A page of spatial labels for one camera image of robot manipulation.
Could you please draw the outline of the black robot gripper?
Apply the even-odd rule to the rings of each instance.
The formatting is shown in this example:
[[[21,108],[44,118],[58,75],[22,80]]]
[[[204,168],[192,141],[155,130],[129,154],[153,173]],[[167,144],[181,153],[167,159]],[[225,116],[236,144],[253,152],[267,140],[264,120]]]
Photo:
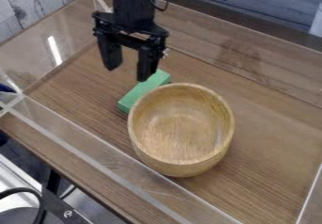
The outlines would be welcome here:
[[[156,72],[165,50],[168,31],[155,23],[155,11],[165,11],[156,0],[112,0],[109,12],[96,11],[94,36],[102,65],[108,71],[121,64],[121,47],[139,51],[137,80],[144,82]]]

